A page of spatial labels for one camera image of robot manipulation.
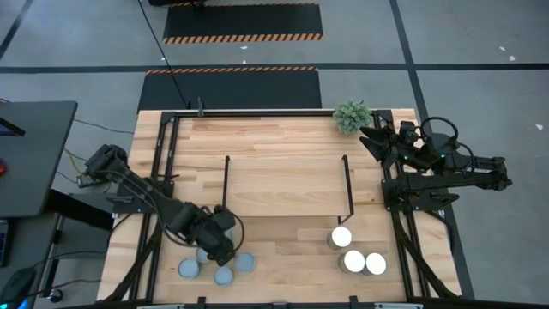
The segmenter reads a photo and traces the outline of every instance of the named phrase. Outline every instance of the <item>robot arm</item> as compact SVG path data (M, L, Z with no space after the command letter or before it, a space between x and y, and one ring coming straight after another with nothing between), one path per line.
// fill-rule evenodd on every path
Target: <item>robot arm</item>
M219 266L234 257L233 243L224 232L235 226L235 215L226 207L215 206L211 213L206 207L167 197L152 179L143 179L130 170L127 155L118 146L103 145L86 166L85 174L92 179L117 183L142 200L158 215L163 229L173 235L175 239L166 233L171 241L187 246L196 242Z
M449 124L454 129L454 135L426 135L423 130L425 123L435 119ZM484 190L502 191L512 185L507 178L505 158L474 156L467 145L457 141L457 128L445 118L428 118L419 128L413 122L402 121L398 133L392 119L381 129L360 130L365 134L360 141L377 161L382 162L384 168L390 168L399 161L418 171L399 173L396 178L382 182L385 202L390 209L438 210L459 197L439 193L438 189L476 186ZM419 139L424 142L421 148L414 146ZM459 148L466 149L469 155L460 154L457 151ZM424 174L428 170L432 170L433 174Z

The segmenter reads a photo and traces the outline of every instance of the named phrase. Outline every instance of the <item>green plant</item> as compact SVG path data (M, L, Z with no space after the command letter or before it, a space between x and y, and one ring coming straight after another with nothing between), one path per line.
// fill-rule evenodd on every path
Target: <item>green plant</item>
M364 100L349 100L335 108L334 121L342 134L356 133L361 127L371 122L370 109Z

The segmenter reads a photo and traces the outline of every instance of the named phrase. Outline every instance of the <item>orange and black striped tape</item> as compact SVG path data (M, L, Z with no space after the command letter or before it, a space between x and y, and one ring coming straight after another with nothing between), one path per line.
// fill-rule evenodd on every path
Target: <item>orange and black striped tape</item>
M296 34L241 34L164 38L164 44L232 43L232 42L281 42L297 40L320 40L320 33Z
M191 6L192 3L174 3L170 7L177 6ZM250 4L230 4L230 3L217 3L217 4L205 4L206 7L214 6L252 6L252 5L318 5L318 3L250 3Z
M148 70L146 74L167 74L167 73L229 73L229 72L259 72L259 71L299 71L317 70L316 67L307 66L269 66L269 67L244 67L244 68L206 68L206 69L169 69Z

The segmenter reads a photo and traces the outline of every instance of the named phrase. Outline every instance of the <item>paper cup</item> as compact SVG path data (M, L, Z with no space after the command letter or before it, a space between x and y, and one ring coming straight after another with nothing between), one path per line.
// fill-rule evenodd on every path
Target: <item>paper cup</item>
M336 227L326 237L326 243L332 250L340 250L351 244L353 236L346 227Z
M379 253L370 253L366 257L366 265L362 270L362 273L367 276L381 275L387 269L387 261Z
M340 270L346 273L359 273L364 269L364 255L356 250L351 250L340 255L337 264Z

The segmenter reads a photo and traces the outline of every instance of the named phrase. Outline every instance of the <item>wooden table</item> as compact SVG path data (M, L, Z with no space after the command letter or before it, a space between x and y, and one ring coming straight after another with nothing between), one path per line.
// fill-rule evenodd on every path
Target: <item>wooden table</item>
M160 114L141 112L137 120L129 164L142 177L151 173ZM402 120L416 121L412 109L393 114L397 126ZM165 148L169 136L166 133ZM254 254L257 266L250 274L235 272L228 288L215 286L215 263L205 264L198 278L184 279L178 264L195 252L164 238L154 303L196 303L199 296L208 303L348 302L349 295L357 295L359 301L405 300L393 226L383 206L383 172L358 137L341 135L330 117L181 119L174 196L198 205L221 203L225 157L230 155L227 206L243 217L246 234L241 251ZM161 171L167 151L163 154ZM337 226L335 213L347 207L341 199L343 155L348 156L355 209L344 226L353 233L353 249L385 256L388 268L381 276L342 273L336 265L341 252L331 251L325 243L328 232ZM330 198L331 208L318 203L324 198ZM243 208L241 203L249 206ZM263 207L264 203L278 208ZM445 226L420 212L415 219L425 260L459 294ZM141 215L133 215L112 235L98 299L116 287L133 263L141 221ZM238 226L234 233L238 241ZM411 258L408 261L417 295L416 269ZM144 269L140 296L147 264Z

